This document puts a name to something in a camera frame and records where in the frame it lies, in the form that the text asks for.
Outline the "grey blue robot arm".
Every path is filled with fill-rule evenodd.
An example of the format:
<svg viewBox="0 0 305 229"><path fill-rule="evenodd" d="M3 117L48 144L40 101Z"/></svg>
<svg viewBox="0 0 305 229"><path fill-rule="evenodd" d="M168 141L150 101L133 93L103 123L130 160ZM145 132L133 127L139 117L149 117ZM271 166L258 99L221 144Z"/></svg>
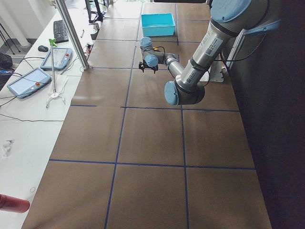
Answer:
<svg viewBox="0 0 305 229"><path fill-rule="evenodd" d="M139 69L158 70L167 66L174 81L165 84L164 96L170 105L199 103L205 93L200 83L223 47L242 30L264 34L275 30L280 21L280 0L214 0L207 32L183 67L172 53L156 51L149 37L141 39L142 61Z"/></svg>

